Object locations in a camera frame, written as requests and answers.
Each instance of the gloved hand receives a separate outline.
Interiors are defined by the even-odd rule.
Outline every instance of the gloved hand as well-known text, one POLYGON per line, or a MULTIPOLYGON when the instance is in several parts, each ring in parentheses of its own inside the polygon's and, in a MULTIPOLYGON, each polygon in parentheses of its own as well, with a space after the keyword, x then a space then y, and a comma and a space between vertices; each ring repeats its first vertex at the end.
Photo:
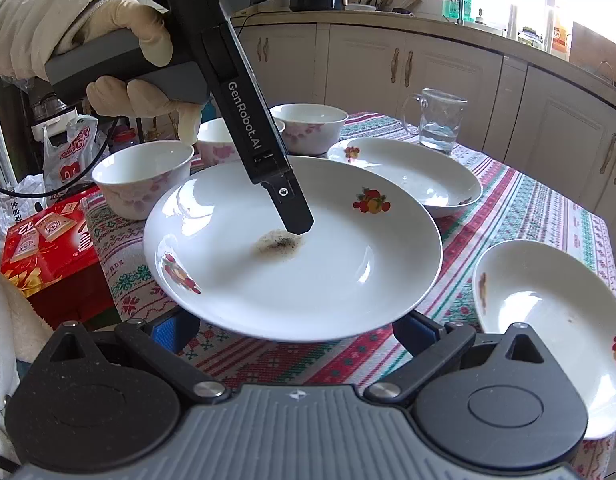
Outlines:
MULTIPOLYGON (((136 0, 107 0, 95 10, 75 36, 80 43, 94 40, 116 30, 129 28, 139 39, 148 61, 166 66, 172 58, 170 34, 161 13, 136 0)), ((139 79, 123 81, 102 76, 86 89, 88 101, 98 114, 111 117, 156 117, 179 112, 179 139, 187 144, 197 140, 201 123, 201 106, 171 101, 156 86, 139 79)))

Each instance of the food residue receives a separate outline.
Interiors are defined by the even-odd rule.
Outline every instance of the food residue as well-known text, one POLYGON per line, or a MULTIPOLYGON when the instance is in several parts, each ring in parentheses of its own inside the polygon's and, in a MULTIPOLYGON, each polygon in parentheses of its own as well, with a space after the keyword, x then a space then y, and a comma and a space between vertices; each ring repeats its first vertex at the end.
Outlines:
POLYGON ((303 244, 303 237, 283 229, 273 229, 255 244, 255 252, 264 258, 292 258, 303 244))
POLYGON ((486 313, 486 273, 484 272, 478 280, 478 296, 483 304, 483 313, 486 313))

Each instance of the red box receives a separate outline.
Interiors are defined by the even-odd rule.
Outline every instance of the red box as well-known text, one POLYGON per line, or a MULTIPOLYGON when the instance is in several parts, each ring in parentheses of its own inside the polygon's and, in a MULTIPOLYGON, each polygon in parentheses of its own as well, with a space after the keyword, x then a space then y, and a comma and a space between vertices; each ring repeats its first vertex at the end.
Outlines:
POLYGON ((57 202, 6 234, 2 274, 53 328, 114 306, 80 203, 95 191, 92 187, 57 202))

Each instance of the glass pitcher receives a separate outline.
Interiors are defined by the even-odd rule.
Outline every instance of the glass pitcher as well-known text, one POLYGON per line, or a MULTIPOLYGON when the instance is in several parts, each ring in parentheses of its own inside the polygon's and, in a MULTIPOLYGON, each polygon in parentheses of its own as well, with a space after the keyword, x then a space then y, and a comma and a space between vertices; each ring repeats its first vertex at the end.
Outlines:
POLYGON ((419 134, 419 143, 450 153, 459 135, 463 110, 468 105, 466 99, 440 90, 424 88, 421 94, 412 94, 406 98, 401 110, 403 128, 410 135, 419 134), (409 126, 406 121, 406 110, 411 99, 421 104, 421 121, 418 128, 409 126))

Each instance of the tablecloth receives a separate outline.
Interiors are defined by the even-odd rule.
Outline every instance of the tablecloth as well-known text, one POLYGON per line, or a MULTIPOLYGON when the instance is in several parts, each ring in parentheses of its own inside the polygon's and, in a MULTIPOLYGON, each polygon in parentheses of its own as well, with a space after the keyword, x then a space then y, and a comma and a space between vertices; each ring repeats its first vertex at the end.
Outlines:
MULTIPOLYGON (((386 137, 413 142, 400 121, 380 114, 350 117, 342 138, 386 137)), ((559 193, 488 156, 456 146, 452 157, 483 183, 480 202, 437 220, 443 240, 443 266, 437 284, 417 308, 439 322, 478 326, 472 297, 472 271, 478 257, 504 240, 526 238, 559 248, 581 260, 616 294, 616 268, 608 230, 597 216, 559 193)), ((193 171, 201 168, 195 161, 193 171)), ((84 199, 90 235, 122 319, 153 319, 175 303, 152 279, 143 256, 144 222, 116 216, 101 193, 84 199)), ((225 384, 354 383, 363 389, 411 357, 390 326, 342 341, 287 344, 252 339, 201 321, 197 337, 181 357, 225 384)), ((584 442, 572 462, 590 480, 607 469, 614 437, 584 442)))

